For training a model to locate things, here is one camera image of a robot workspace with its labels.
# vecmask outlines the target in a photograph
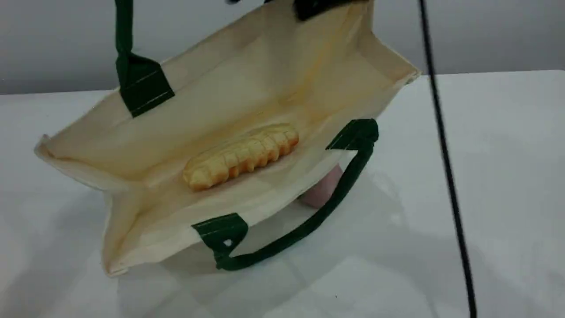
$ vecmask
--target table surface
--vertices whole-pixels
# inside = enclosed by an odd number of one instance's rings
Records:
[[[439,83],[479,317],[565,317],[565,71]],[[379,117],[376,152],[334,215],[235,273],[194,272],[183,251],[104,276],[101,194],[32,148],[105,94],[0,96],[0,317],[468,316],[426,78]]]

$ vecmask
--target canvas tote bag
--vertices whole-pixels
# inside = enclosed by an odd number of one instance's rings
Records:
[[[297,19],[292,0],[272,1],[161,65],[131,52],[133,1],[116,0],[116,8],[120,88],[35,149],[105,193],[101,254],[109,276],[200,241],[217,268],[237,270],[304,238],[338,206],[372,153],[377,124],[358,118],[379,115],[420,74],[371,32],[372,1],[306,21]],[[191,157],[279,122],[299,133],[290,155],[206,191],[182,180]],[[322,179],[345,151],[357,154],[325,206],[282,237],[234,256],[240,242],[253,240],[246,238],[250,226]]]

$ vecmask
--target white wall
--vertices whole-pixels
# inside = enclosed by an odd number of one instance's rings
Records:
[[[136,0],[134,51],[180,53],[263,0]],[[439,72],[565,69],[565,0],[428,0]],[[116,86],[113,0],[1,0],[0,93]],[[416,0],[377,0],[375,31],[424,68]]]

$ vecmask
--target pink cup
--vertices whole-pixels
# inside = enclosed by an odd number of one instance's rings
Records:
[[[313,208],[321,208],[332,196],[343,171],[340,166],[335,166],[322,180],[300,196],[300,202]]]

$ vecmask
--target black cable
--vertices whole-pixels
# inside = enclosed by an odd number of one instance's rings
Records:
[[[428,76],[433,96],[433,107],[436,113],[437,133],[440,137],[441,156],[444,161],[445,178],[447,179],[447,187],[449,188],[449,199],[451,200],[451,210],[453,211],[453,222],[455,223],[455,232],[457,234],[457,242],[459,243],[459,252],[461,255],[461,263],[463,265],[463,273],[465,275],[465,286],[467,288],[467,302],[469,304],[469,312],[471,318],[477,317],[477,305],[475,301],[475,289],[473,287],[473,276],[471,274],[471,263],[469,254],[467,253],[467,244],[465,243],[465,234],[463,233],[463,225],[461,223],[461,215],[459,213],[459,203],[457,199],[457,191],[455,189],[455,180],[451,169],[451,160],[449,159],[449,149],[447,148],[447,140],[445,137],[444,119],[441,111],[440,94],[436,84],[436,70],[433,64],[432,40],[428,25],[428,11],[425,0],[419,0],[420,3],[420,20],[422,34],[424,38],[424,49],[426,64],[428,65]]]

